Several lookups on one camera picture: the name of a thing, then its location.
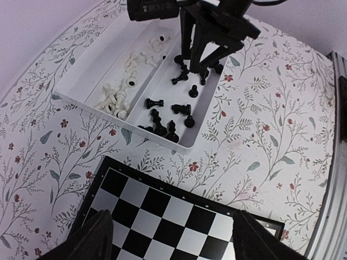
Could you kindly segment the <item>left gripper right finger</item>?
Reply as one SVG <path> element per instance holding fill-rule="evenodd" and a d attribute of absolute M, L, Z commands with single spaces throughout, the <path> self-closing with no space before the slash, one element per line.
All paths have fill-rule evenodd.
<path fill-rule="evenodd" d="M 276 239 L 247 211 L 233 217 L 233 247 L 236 260 L 306 260 Z"/>

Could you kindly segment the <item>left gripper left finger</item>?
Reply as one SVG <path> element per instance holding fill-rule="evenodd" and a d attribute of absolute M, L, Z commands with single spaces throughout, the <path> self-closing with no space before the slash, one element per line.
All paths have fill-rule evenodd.
<path fill-rule="evenodd" d="M 112 239 L 111 213 L 101 210 L 65 242 L 39 259 L 110 259 Z"/>

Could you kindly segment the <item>black white chessboard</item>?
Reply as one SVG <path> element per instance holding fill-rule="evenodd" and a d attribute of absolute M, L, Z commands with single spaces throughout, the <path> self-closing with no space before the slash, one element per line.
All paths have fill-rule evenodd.
<path fill-rule="evenodd" d="M 106 157 L 72 226 L 112 216 L 112 259 L 234 259 L 235 209 Z"/>

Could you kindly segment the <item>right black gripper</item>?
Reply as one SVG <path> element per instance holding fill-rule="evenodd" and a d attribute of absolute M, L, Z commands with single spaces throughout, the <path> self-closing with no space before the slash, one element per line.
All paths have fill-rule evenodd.
<path fill-rule="evenodd" d="M 247 37 L 260 35 L 245 13 L 253 1 L 180 1 L 181 55 L 198 74 L 216 61 L 243 48 Z M 209 43 L 218 47 L 206 52 Z"/>

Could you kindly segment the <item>white plastic tray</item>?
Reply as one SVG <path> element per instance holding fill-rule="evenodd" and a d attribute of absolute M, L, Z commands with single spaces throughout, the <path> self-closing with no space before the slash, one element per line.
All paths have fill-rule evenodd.
<path fill-rule="evenodd" d="M 174 58 L 181 52 L 179 21 L 131 22 L 117 21 L 82 54 L 54 89 L 53 96 L 76 105 L 91 114 L 114 122 L 122 128 L 180 153 L 188 153 L 197 143 L 204 119 L 210 108 L 220 75 L 209 70 L 205 84 L 197 74 L 187 80 L 172 83 L 181 73 Z M 119 90 L 122 79 L 136 71 L 138 84 L 125 92 Z M 191 98 L 189 90 L 197 86 L 198 96 Z M 99 102 L 113 95 L 117 103 L 108 114 L 95 109 Z M 164 100 L 158 107 L 161 124 L 173 121 L 179 141 L 172 142 L 150 133 L 154 127 L 145 100 Z M 175 114 L 172 105 L 191 105 L 195 120 L 187 128 L 188 115 Z"/>

